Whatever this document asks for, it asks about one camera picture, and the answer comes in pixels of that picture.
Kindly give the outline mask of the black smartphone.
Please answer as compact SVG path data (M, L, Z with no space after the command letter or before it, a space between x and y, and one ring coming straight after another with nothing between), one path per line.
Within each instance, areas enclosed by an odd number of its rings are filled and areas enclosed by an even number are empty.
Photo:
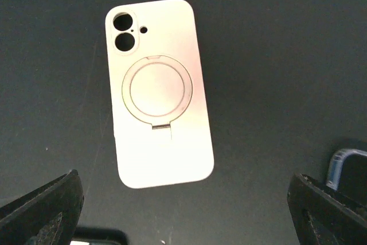
M78 227L70 245L128 245L127 236L118 230Z

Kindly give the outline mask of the beige cased phone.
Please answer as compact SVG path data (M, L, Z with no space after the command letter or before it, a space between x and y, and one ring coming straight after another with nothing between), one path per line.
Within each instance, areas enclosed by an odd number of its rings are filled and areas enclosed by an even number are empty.
M105 27L122 183L141 189L207 178L214 154L191 5L117 6Z

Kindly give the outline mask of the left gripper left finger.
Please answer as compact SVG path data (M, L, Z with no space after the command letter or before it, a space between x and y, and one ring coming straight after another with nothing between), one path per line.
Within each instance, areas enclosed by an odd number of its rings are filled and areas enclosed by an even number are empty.
M76 170L1 207L1 244L70 244L84 204Z

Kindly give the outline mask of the blue smartphone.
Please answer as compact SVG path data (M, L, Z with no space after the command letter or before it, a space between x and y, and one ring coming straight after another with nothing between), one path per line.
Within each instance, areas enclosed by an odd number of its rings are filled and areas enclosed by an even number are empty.
M337 191L366 205L366 152L353 153L342 163Z

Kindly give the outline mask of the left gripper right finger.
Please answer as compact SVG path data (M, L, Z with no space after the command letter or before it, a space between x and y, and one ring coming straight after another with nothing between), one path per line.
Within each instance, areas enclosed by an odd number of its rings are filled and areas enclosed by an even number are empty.
M366 207L310 176L292 176L287 203L300 244L366 244Z

